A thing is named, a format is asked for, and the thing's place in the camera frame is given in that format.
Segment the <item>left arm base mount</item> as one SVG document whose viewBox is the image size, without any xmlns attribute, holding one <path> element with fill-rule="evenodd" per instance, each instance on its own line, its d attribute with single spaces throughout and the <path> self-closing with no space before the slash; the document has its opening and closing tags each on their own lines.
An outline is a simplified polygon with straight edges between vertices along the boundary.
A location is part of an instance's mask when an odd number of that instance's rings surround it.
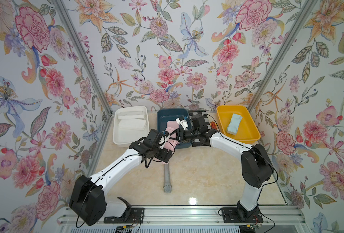
<svg viewBox="0 0 344 233">
<path fill-rule="evenodd" d="M 134 207 L 122 197 L 111 200 L 103 215 L 105 224 L 143 223 L 145 208 Z"/>
</svg>

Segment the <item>pink pencil case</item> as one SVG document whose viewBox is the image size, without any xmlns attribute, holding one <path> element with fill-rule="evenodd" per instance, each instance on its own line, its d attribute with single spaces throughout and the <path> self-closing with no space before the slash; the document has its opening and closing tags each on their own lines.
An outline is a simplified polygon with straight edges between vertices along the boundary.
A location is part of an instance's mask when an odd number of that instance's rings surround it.
<svg viewBox="0 0 344 233">
<path fill-rule="evenodd" d="M 179 128 L 179 124 L 176 121 L 168 121 L 167 122 L 167 129 L 174 131 L 175 129 Z"/>
<path fill-rule="evenodd" d="M 176 134 L 175 132 L 176 128 L 173 127 L 167 127 L 166 130 L 164 131 L 165 133 L 168 133 L 168 136 L 165 136 L 161 140 L 161 147 L 163 149 L 167 150 L 167 153 L 171 155 L 171 157 L 174 155 L 176 145 L 179 143 L 178 140 L 176 140 Z"/>
</svg>

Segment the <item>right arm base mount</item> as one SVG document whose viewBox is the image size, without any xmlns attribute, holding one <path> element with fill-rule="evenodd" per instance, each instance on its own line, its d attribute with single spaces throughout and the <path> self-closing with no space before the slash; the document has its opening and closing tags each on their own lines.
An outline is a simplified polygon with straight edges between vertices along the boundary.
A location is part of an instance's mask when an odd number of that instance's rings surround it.
<svg viewBox="0 0 344 233">
<path fill-rule="evenodd" d="M 218 214 L 223 218 L 224 223 L 249 223 L 256 225 L 264 222 L 259 205 L 253 210 L 248 211 L 238 203 L 236 207 L 221 208 Z"/>
</svg>

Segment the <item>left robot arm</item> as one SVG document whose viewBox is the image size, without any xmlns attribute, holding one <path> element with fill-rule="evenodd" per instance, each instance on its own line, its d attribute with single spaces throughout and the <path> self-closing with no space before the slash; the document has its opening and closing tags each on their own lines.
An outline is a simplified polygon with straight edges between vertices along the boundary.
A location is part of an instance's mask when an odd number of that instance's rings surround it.
<svg viewBox="0 0 344 233">
<path fill-rule="evenodd" d="M 152 129 L 146 137 L 131 143 L 129 148 L 115 162 L 100 172 L 75 182 L 69 207 L 84 224 L 92 226 L 103 217 L 128 221 L 132 206 L 124 198 L 111 201 L 107 198 L 110 189 L 135 167 L 151 162 L 167 164 L 172 158 L 177 141 L 168 132 L 164 134 Z"/>
</svg>

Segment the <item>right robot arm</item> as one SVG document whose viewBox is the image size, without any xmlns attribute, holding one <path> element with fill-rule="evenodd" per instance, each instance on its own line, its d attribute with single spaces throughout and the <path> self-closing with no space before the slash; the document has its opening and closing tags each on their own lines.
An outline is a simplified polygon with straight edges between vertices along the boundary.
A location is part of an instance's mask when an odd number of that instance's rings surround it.
<svg viewBox="0 0 344 233">
<path fill-rule="evenodd" d="M 179 117 L 176 119 L 177 128 L 167 135 L 178 142 L 198 140 L 203 146 L 220 149 L 237 158 L 241 162 L 242 177 L 246 182 L 237 208 L 245 214 L 252 213 L 258 209 L 263 187 L 269 184 L 275 168 L 264 146 L 245 144 L 225 136 L 219 130 L 210 128 L 205 116 L 193 115 L 190 122 Z"/>
</svg>

